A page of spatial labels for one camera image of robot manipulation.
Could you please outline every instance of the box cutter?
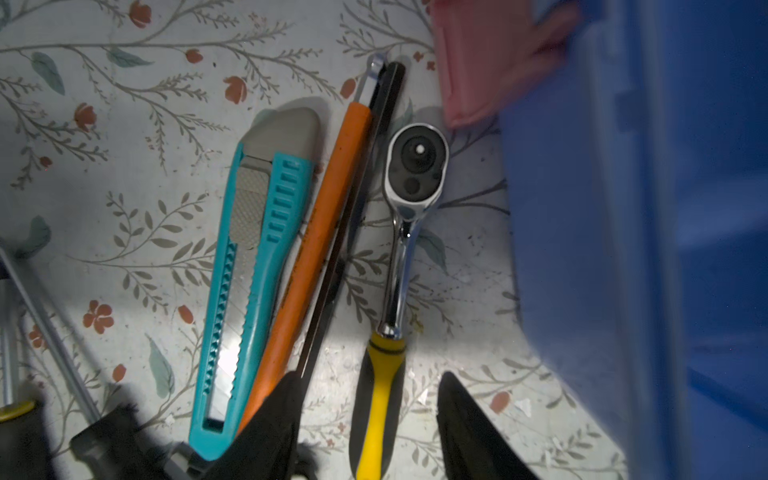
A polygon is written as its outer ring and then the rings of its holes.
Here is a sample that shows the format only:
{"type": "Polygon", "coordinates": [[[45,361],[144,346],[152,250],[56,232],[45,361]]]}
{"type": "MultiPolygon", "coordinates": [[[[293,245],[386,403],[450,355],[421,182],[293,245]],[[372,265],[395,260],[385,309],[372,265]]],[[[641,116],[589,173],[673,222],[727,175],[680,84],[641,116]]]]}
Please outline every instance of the box cutter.
{"type": "Polygon", "coordinates": [[[237,145],[224,194],[190,445],[215,460],[237,434],[270,331],[280,273],[304,216],[315,111],[276,111],[237,145]]]}

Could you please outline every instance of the tablecloth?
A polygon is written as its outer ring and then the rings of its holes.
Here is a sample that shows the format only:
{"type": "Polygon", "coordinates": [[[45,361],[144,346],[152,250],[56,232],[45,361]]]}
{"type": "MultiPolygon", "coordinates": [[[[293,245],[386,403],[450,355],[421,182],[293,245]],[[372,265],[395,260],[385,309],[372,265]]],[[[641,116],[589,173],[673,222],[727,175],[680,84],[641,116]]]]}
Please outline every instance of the tablecloth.
{"type": "MultiPolygon", "coordinates": [[[[29,257],[36,294],[99,408],[133,402],[154,442],[183,441],[239,138],[258,112],[319,98],[327,114],[316,190],[374,51],[408,63],[394,123],[440,126],[429,1],[0,7],[0,233],[29,257]]],[[[405,392],[386,477],[444,476],[435,395],[451,370],[542,478],[626,478],[621,451],[522,334],[497,122],[445,133],[452,158],[415,252],[405,392]]],[[[317,453],[320,478],[351,476],[349,422],[381,312],[388,215],[375,185],[304,405],[300,440],[317,453]]],[[[64,478],[90,478],[68,451],[86,426],[78,405],[26,315],[20,330],[26,379],[47,398],[57,466],[64,478]]]]}

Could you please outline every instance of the table surface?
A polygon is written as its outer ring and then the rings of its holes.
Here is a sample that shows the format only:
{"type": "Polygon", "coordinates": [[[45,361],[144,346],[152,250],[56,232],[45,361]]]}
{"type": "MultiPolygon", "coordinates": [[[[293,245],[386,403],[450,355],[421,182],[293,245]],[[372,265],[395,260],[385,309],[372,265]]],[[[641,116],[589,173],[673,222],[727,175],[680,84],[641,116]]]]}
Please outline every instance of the table surface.
{"type": "MultiPolygon", "coordinates": [[[[326,162],[365,58],[382,50],[409,66],[395,122],[443,127],[429,2],[12,4],[0,31],[0,234],[37,251],[38,294],[100,408],[136,402],[152,438],[183,441],[238,139],[259,111],[315,97],[326,162]]],[[[387,478],[444,476],[435,394],[446,370],[542,478],[626,478],[624,456],[540,364],[515,315],[498,124],[444,131],[452,159],[415,252],[387,478]]],[[[350,475],[353,396],[392,236],[377,188],[304,406],[300,439],[320,478],[350,475]]],[[[78,405],[28,316],[21,330],[56,461],[65,478],[90,478],[68,451],[85,427],[78,405]]]]}

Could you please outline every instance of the orange tube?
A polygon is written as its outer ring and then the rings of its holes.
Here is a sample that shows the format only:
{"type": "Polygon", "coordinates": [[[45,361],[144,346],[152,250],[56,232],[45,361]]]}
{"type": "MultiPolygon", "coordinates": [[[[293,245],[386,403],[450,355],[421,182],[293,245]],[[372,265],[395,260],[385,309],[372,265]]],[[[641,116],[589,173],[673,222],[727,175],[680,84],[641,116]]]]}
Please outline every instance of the orange tube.
{"type": "Polygon", "coordinates": [[[288,280],[283,303],[272,325],[270,338],[266,341],[259,372],[253,382],[238,433],[250,422],[285,374],[293,344],[301,331],[320,270],[328,254],[336,222],[339,221],[349,193],[349,184],[359,163],[371,118],[370,109],[357,102],[349,104],[346,110],[299,255],[288,280]]]}

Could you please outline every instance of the blue plastic box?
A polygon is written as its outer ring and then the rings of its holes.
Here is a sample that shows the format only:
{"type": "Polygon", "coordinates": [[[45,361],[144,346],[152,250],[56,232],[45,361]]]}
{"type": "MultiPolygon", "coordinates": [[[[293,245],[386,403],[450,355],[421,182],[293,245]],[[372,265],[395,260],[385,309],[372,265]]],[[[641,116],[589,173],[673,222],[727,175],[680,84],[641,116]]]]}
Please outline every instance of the blue plastic box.
{"type": "Polygon", "coordinates": [[[768,478],[768,2],[581,2],[501,114],[521,321],[633,480],[768,478]]]}

